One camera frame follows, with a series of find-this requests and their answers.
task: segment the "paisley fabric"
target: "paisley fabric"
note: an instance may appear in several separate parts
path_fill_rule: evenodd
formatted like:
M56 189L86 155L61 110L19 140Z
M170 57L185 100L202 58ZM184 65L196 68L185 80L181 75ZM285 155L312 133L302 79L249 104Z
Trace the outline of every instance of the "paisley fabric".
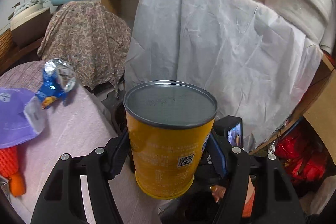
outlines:
M42 60L69 61L77 79L91 90L110 82L118 90L131 30L97 1L64 4L49 22L37 54Z

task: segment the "snack package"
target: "snack package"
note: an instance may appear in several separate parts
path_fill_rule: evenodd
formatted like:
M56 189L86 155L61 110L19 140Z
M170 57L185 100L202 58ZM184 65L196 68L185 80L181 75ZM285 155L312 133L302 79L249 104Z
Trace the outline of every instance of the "snack package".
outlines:
M48 108L58 98L62 98L63 104L67 93L76 84L76 74L67 61L54 58L45 63L43 68L43 85L37 91L36 96L42 104L42 108Z

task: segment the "white sheet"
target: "white sheet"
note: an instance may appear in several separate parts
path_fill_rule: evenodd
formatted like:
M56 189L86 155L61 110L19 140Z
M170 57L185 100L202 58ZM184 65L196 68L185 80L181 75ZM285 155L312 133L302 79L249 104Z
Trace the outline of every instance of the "white sheet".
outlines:
M140 0L125 82L205 88L217 118L241 117L245 144L253 132L258 145L291 114L321 58L304 33L253 0Z

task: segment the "red bag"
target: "red bag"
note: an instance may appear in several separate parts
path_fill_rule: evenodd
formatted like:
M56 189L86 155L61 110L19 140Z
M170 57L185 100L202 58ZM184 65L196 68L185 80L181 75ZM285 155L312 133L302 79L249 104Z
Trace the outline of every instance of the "red bag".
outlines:
M285 171L292 177L294 185L304 181L320 180L326 171L328 153L326 151L314 151L311 147L307 149L304 157L285 162Z
M302 157L310 140L304 137L301 132L302 126L298 124L292 132L279 141L275 149L275 155L286 160Z

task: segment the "orange object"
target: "orange object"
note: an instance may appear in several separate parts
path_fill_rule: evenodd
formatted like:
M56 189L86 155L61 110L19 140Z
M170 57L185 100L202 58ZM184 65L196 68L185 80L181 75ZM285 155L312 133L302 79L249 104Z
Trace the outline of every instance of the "orange object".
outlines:
M20 172L9 176L9 189L14 197L21 196L26 192L26 186Z
M19 173L16 146L0 149L0 175L9 179L9 188L13 196L21 196L26 192L23 177Z
M253 194L250 197L249 201L247 203L245 203L245 206L244 206L244 209L243 209L243 214L242 214L242 217L244 217L244 218L251 217L253 203L254 203L254 193L255 193L255 190L253 191Z

